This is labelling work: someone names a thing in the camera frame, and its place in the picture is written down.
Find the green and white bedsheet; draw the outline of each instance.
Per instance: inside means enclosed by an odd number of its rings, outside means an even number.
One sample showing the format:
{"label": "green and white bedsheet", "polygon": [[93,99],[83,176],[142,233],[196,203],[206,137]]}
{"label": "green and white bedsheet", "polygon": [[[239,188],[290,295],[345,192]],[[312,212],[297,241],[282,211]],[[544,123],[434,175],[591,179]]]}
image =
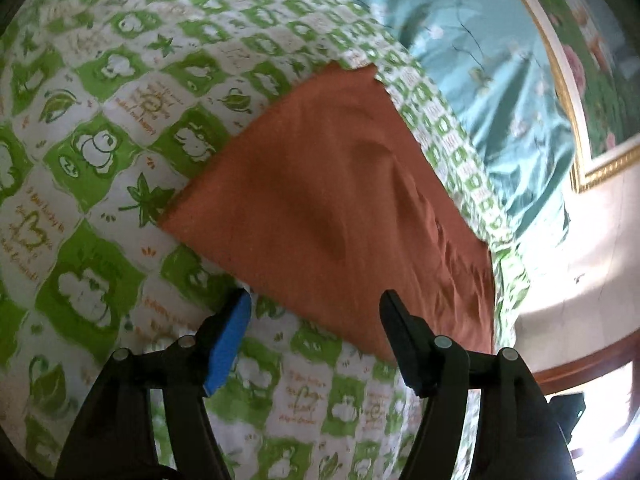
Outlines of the green and white bedsheet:
{"label": "green and white bedsheet", "polygon": [[[113,349],[194,332],[236,286],[156,227],[168,201],[332,59],[379,67],[494,251],[496,346],[513,342],[526,275],[482,163],[420,65],[351,0],[28,0],[0,44],[0,423],[42,472]],[[422,414],[399,373],[254,300],[234,369],[206,401],[234,478],[396,478]]]}

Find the orange cloth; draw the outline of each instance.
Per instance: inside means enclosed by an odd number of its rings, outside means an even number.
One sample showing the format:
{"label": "orange cloth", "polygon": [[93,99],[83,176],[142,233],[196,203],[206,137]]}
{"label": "orange cloth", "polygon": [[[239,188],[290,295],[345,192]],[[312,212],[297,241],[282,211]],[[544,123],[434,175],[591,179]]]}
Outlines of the orange cloth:
{"label": "orange cloth", "polygon": [[161,228],[305,319],[393,361],[393,288],[436,334],[492,352],[494,277],[376,68],[332,64],[215,155]]}

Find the pink flower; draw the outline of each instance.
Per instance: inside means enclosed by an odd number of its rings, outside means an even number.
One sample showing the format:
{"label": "pink flower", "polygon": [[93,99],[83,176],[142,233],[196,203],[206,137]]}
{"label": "pink flower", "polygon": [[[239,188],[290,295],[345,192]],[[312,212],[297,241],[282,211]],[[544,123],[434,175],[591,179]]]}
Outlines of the pink flower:
{"label": "pink flower", "polygon": [[616,147],[616,136],[612,132],[609,132],[604,143],[607,145],[607,151],[613,150],[613,148]]}
{"label": "pink flower", "polygon": [[584,91],[587,88],[587,78],[584,75],[584,67],[582,66],[582,62],[569,45],[562,44],[562,49],[564,50],[564,54],[569,61],[571,72],[574,74],[574,80],[576,86],[578,87],[578,92],[580,92],[580,98],[583,98]]}

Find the white wall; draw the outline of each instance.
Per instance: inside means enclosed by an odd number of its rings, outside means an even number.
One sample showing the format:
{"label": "white wall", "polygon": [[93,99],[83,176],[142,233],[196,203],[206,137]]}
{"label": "white wall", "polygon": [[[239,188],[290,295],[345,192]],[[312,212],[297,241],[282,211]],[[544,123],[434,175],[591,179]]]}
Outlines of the white wall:
{"label": "white wall", "polygon": [[533,371],[591,354],[640,326],[640,164],[565,192],[569,235],[532,284],[516,348]]}

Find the blue gripper pad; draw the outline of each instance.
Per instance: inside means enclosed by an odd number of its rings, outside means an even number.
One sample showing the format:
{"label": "blue gripper pad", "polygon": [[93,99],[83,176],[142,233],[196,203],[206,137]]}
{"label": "blue gripper pad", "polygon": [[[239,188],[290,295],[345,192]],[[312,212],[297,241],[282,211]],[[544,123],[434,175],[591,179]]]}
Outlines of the blue gripper pad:
{"label": "blue gripper pad", "polygon": [[234,363],[240,342],[251,318],[251,296],[243,291],[229,315],[226,326],[209,352],[209,373],[204,391],[210,397],[222,386]]}

